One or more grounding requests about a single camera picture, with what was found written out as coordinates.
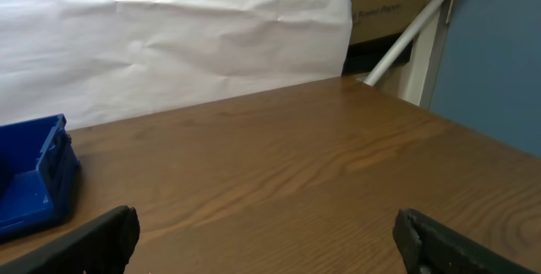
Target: wood grain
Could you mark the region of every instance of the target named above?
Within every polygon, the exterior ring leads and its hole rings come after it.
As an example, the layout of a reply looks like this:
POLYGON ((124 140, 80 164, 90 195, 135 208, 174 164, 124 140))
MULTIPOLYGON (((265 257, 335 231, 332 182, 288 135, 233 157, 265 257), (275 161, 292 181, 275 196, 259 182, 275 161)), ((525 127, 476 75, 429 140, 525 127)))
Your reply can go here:
POLYGON ((137 208, 127 273, 404 273, 412 207, 541 271, 541 161, 351 79, 328 79, 71 132, 79 203, 61 227, 137 208))

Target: white paper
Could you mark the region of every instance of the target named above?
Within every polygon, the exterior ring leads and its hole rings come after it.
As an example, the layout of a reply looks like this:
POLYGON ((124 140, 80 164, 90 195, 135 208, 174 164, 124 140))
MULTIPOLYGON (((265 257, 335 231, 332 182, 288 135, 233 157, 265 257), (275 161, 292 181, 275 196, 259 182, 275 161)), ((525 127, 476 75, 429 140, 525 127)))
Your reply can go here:
POLYGON ((0 124, 68 127, 339 76, 349 0, 0 0, 0 124))

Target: brown tabletop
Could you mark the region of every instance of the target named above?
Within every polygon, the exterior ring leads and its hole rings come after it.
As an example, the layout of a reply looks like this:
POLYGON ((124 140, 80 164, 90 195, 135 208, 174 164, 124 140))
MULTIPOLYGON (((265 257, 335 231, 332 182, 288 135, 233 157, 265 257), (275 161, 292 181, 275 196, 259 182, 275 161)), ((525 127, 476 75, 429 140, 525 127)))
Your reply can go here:
POLYGON ((142 234, 127 273, 404 273, 391 236, 416 208, 541 271, 541 161, 351 79, 71 132, 73 220, 114 206, 142 234))

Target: white pipe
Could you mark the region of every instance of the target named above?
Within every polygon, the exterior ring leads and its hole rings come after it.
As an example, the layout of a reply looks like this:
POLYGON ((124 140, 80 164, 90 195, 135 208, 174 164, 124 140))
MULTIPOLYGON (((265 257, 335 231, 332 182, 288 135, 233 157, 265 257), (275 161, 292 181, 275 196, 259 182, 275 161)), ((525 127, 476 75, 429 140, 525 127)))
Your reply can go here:
POLYGON ((387 51, 385 56, 366 77, 364 83, 367 85, 374 85, 380 80, 380 77, 387 71, 387 69, 395 62, 396 58, 407 44, 415 37, 415 35, 423 28, 424 24, 429 20, 430 16, 440 7, 444 0, 431 0, 429 4, 417 15, 413 22, 407 27, 407 29, 400 35, 391 49, 387 51))

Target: white paper backdrop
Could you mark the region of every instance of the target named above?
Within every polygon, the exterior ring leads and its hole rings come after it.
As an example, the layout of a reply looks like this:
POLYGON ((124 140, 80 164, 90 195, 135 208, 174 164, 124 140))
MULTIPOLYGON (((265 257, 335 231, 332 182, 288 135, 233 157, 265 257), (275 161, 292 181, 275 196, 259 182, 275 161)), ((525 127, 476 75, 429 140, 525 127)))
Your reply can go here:
POLYGON ((349 0, 0 0, 0 124, 70 129, 338 76, 349 0))

